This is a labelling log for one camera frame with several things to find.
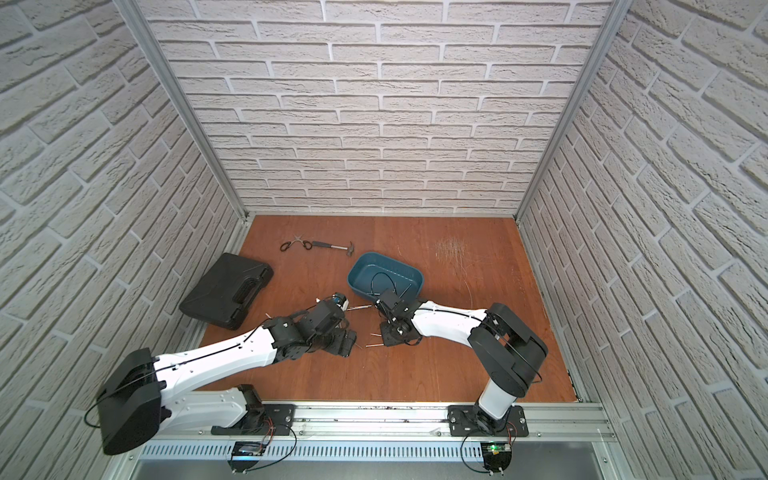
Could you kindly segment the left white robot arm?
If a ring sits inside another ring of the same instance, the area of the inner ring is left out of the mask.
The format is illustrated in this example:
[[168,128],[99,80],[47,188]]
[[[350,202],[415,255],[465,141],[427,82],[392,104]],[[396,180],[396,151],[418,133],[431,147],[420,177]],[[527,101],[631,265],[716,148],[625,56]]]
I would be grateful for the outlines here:
[[235,387],[206,394],[202,387],[316,351],[348,357],[357,338],[342,325],[348,307],[348,299],[337,293],[205,347],[162,355],[147,348],[129,353],[95,396],[94,426],[100,431],[103,453],[126,453],[164,431],[233,427],[256,410],[254,390]]

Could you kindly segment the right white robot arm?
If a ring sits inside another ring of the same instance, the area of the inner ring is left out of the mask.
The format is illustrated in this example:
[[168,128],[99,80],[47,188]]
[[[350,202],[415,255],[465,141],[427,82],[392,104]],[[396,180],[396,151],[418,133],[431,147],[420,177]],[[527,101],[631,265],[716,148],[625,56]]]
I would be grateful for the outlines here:
[[467,310],[406,300],[388,290],[378,297],[375,307],[384,318],[380,329],[387,347],[415,346],[434,337],[471,348],[489,376],[477,401],[477,409],[489,420],[504,419],[515,402],[542,380],[540,370],[548,347],[504,304]]

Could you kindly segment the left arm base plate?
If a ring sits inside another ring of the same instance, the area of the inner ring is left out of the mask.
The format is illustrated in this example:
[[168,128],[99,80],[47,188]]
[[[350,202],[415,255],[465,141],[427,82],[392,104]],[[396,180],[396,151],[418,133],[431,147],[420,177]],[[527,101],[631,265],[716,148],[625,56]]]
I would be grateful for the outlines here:
[[267,403],[249,408],[246,414],[231,427],[213,426],[212,435],[265,436],[273,427],[276,436],[289,436],[296,411],[295,404]]

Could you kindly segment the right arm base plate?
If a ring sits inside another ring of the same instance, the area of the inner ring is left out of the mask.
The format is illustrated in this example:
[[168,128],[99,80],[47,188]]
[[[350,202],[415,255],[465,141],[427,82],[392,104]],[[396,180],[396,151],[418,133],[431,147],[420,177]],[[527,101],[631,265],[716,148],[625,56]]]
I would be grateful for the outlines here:
[[529,436],[527,419],[519,405],[510,406],[501,419],[494,419],[478,405],[468,404],[449,405],[446,416],[452,437]]

